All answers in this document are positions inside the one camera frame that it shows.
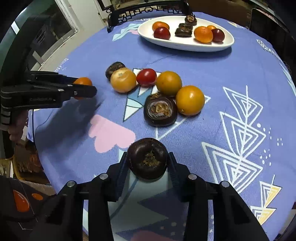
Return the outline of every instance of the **blue tablecloth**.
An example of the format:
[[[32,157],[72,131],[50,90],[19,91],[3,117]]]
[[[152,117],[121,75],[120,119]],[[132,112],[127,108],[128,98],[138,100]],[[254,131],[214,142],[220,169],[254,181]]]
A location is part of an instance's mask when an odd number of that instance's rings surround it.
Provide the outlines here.
[[[137,35],[143,22],[138,20],[109,34],[103,29],[76,48],[56,71],[89,77],[98,94],[34,113],[40,160],[59,191],[68,180],[87,182],[105,172],[135,140],[156,138],[192,173],[210,182],[229,181],[273,240],[296,200],[295,86],[266,40],[235,23],[195,14],[226,28],[234,45],[215,53],[160,47]],[[147,125],[142,108],[155,88],[114,92],[104,73],[115,61],[135,73],[177,72],[183,85],[203,91],[203,110],[192,118],[179,115],[170,127]],[[167,173],[150,184],[130,173],[122,197],[109,208],[115,240],[182,240],[187,204],[177,200]],[[83,224],[87,231],[87,203]]]

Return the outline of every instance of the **pink cloud pattern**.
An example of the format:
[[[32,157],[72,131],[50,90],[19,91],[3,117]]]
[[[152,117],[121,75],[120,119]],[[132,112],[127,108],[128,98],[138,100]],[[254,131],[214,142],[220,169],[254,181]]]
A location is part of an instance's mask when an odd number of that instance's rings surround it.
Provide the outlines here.
[[[136,139],[133,131],[118,125],[100,115],[94,115],[91,119],[89,137],[96,138],[94,147],[98,153],[111,150],[115,145],[127,148]]]

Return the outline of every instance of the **oval white plate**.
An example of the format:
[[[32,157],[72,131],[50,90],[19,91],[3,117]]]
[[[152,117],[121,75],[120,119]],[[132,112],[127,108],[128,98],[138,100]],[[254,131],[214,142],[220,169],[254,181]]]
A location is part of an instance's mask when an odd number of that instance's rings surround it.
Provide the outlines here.
[[[164,16],[150,19],[144,23],[142,23],[138,28],[138,33],[143,38],[147,39],[148,41],[172,49],[180,49],[180,50],[187,50],[187,51],[195,51],[195,52],[215,52],[221,51],[226,48],[229,48],[231,45],[234,44],[234,37],[231,33],[229,33],[225,28],[210,22],[205,19],[196,18],[197,25],[193,26],[192,37],[191,38],[182,38],[176,37],[175,31],[178,28],[180,23],[185,23],[185,16]],[[157,22],[165,22],[170,26],[170,39],[157,39],[153,36],[152,25]],[[209,44],[202,44],[195,40],[194,38],[194,30],[199,26],[208,26],[214,25],[216,28],[221,29],[225,34],[225,39],[223,43],[209,43]]]

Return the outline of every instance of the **orange tomato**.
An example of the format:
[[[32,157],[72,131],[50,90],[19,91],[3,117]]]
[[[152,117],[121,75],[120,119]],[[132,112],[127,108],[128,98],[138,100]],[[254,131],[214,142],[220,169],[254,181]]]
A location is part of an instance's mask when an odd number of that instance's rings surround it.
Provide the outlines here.
[[[210,29],[211,31],[212,31],[213,29],[216,29],[216,27],[215,27],[214,25],[209,25],[207,28]]]
[[[212,31],[204,26],[200,26],[194,30],[195,39],[201,43],[209,43],[213,40]]]
[[[172,71],[162,72],[156,80],[157,89],[166,96],[176,96],[182,88],[180,76]]]
[[[155,29],[157,28],[160,28],[160,27],[165,27],[167,28],[168,30],[170,30],[170,26],[167,24],[167,23],[164,23],[164,22],[155,22],[153,25],[152,25],[152,30],[153,32],[155,31]]]
[[[136,86],[136,75],[128,68],[120,68],[111,75],[110,83],[114,90],[126,93]]]
[[[80,77],[77,80],[75,80],[73,84],[92,86],[92,82],[88,77]],[[74,98],[77,99],[77,100],[83,99],[83,97],[74,97]]]
[[[176,104],[181,114],[196,115],[205,104],[205,96],[199,88],[193,85],[184,86],[177,93]]]

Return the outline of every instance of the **tangerine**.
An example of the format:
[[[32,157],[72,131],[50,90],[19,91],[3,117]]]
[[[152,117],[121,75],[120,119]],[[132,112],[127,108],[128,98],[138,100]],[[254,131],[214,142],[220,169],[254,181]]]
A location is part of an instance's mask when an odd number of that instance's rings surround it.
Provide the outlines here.
[[[213,29],[216,29],[216,27],[215,27],[214,25],[209,25],[207,28],[210,29],[211,31],[212,31]]]
[[[170,26],[167,23],[157,21],[152,25],[153,32],[155,31],[155,29],[160,28],[160,27],[165,27],[168,30],[170,30]]]
[[[204,26],[200,26],[194,30],[195,39],[201,43],[209,43],[213,40],[212,31]]]

